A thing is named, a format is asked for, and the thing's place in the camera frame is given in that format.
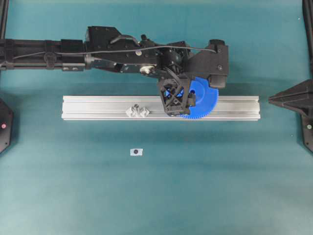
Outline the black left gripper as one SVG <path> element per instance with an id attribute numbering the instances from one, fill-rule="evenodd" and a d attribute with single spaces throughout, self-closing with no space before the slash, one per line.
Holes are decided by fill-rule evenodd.
<path id="1" fill-rule="evenodd" d="M 194 56 L 185 41 L 156 44 L 156 78 L 163 109 L 168 116 L 190 114 L 189 107 L 196 106 L 195 91 L 190 89 L 194 76 L 185 73 L 188 60 Z"/>

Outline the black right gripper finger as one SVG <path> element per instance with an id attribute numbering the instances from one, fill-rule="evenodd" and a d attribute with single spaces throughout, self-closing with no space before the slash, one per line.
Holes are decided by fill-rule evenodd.
<path id="1" fill-rule="evenodd" d="M 286 103 L 313 97 L 313 80 L 305 80 L 268 98 L 269 103 Z"/>
<path id="2" fill-rule="evenodd" d="M 295 111 L 301 115 L 306 117 L 313 116 L 313 99 L 309 97 L 277 97 L 277 98 L 269 98 L 269 103 L 276 105 L 281 108 L 289 109 Z"/>

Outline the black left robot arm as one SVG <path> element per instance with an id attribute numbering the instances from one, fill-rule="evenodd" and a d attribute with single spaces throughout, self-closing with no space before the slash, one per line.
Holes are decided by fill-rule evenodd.
<path id="1" fill-rule="evenodd" d="M 114 27 L 90 26 L 85 40 L 13 40 L 0 42 L 0 68 L 138 73 L 156 78 L 164 111 L 169 116 L 189 115 L 196 105 L 185 67 L 193 52 L 184 41 L 158 44 L 140 40 Z"/>

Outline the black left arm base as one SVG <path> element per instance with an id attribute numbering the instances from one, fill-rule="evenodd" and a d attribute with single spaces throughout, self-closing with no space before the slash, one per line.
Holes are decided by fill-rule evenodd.
<path id="1" fill-rule="evenodd" d="M 0 152 L 10 146 L 14 113 L 12 109 L 0 100 Z"/>

